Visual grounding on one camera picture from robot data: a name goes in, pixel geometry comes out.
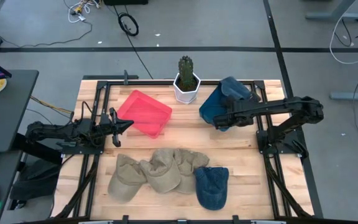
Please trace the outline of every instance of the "pink tray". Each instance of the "pink tray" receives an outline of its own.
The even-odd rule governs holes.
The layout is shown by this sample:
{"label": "pink tray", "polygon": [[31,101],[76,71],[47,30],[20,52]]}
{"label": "pink tray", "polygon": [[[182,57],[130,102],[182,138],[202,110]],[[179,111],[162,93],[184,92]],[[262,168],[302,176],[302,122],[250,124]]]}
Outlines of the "pink tray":
{"label": "pink tray", "polygon": [[133,120],[132,126],[152,139],[158,137],[171,114],[172,109],[169,106],[138,90],[128,96],[117,112],[118,118]]}

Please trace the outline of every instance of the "khaki baseball cap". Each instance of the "khaki baseball cap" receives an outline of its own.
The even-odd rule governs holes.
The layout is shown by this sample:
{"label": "khaki baseball cap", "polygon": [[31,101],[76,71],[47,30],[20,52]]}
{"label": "khaki baseball cap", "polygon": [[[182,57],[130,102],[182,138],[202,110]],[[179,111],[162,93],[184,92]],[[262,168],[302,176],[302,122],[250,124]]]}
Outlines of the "khaki baseball cap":
{"label": "khaki baseball cap", "polygon": [[157,149],[150,162],[140,162],[140,168],[149,184],[158,193],[166,193],[180,183],[180,173],[173,159],[173,149]]}
{"label": "khaki baseball cap", "polygon": [[200,152],[176,149],[173,158],[178,164],[180,172],[180,183],[175,190],[185,194],[196,192],[196,177],[193,172],[195,169],[208,164],[208,156]]}
{"label": "khaki baseball cap", "polygon": [[120,202],[129,202],[146,182],[139,163],[128,156],[118,154],[116,171],[108,187],[109,194]]}

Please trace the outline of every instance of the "small cactus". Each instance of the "small cactus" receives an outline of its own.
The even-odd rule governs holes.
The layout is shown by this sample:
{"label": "small cactus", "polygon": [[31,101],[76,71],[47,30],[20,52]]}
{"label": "small cactus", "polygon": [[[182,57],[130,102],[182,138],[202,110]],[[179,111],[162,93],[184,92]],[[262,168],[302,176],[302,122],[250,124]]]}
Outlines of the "small cactus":
{"label": "small cactus", "polygon": [[181,91],[194,91],[197,88],[196,78],[193,76],[193,61],[189,56],[183,56],[179,60],[179,83]]}

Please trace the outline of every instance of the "white hexagonal planter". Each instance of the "white hexagonal planter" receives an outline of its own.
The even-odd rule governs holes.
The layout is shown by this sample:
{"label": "white hexagonal planter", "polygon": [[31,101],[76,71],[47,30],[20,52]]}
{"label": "white hexagonal planter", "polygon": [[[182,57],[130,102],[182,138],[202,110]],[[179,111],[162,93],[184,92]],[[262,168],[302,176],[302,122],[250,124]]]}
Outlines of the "white hexagonal planter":
{"label": "white hexagonal planter", "polygon": [[176,84],[177,79],[179,78],[179,73],[177,74],[175,80],[173,81],[175,96],[177,98],[177,101],[179,101],[180,103],[189,104],[197,97],[197,92],[198,92],[198,88],[200,87],[201,80],[200,78],[198,78],[196,74],[193,73],[193,75],[197,79],[197,88],[194,91],[184,92],[179,89],[179,87]]}

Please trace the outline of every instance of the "concrete floor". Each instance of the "concrete floor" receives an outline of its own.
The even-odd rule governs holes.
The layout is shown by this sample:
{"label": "concrete floor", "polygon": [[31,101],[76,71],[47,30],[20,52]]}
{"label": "concrete floor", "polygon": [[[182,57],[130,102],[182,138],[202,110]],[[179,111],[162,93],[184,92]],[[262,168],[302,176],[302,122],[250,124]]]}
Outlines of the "concrete floor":
{"label": "concrete floor", "polygon": [[[68,4],[76,3],[67,0]],[[326,48],[332,22],[307,21],[306,11],[332,10],[338,1],[270,1],[278,39],[282,47]],[[146,6],[128,6],[140,26],[132,38],[136,47],[274,47],[262,1],[150,0]],[[350,10],[358,12],[358,1]],[[81,40],[49,47],[130,47],[116,16],[103,7],[86,14],[92,33]],[[348,22],[354,38],[358,23]],[[67,21],[63,1],[5,0],[0,10],[0,35],[18,45],[49,43],[79,37],[87,24]],[[338,35],[345,31],[339,26]],[[358,39],[353,39],[358,47]],[[335,47],[342,47],[336,40]],[[14,47],[5,43],[3,47]],[[177,60],[190,55],[200,78],[280,79],[275,52],[140,52],[154,78],[173,77]],[[341,60],[358,60],[358,53],[337,54]],[[325,119],[305,125],[305,138],[325,218],[358,220],[358,132],[351,103],[329,99],[330,91],[353,91],[358,64],[341,65],[329,53],[284,53],[294,95],[309,95],[324,105]],[[149,78],[134,52],[21,52],[0,53],[6,69],[36,69],[40,75],[33,95],[72,110],[83,75],[117,75],[126,69]],[[43,113],[57,124],[67,119],[31,102],[29,108]],[[26,112],[19,132],[41,120]],[[52,198],[31,200],[30,206],[5,211],[1,223],[42,220],[48,215]]]}

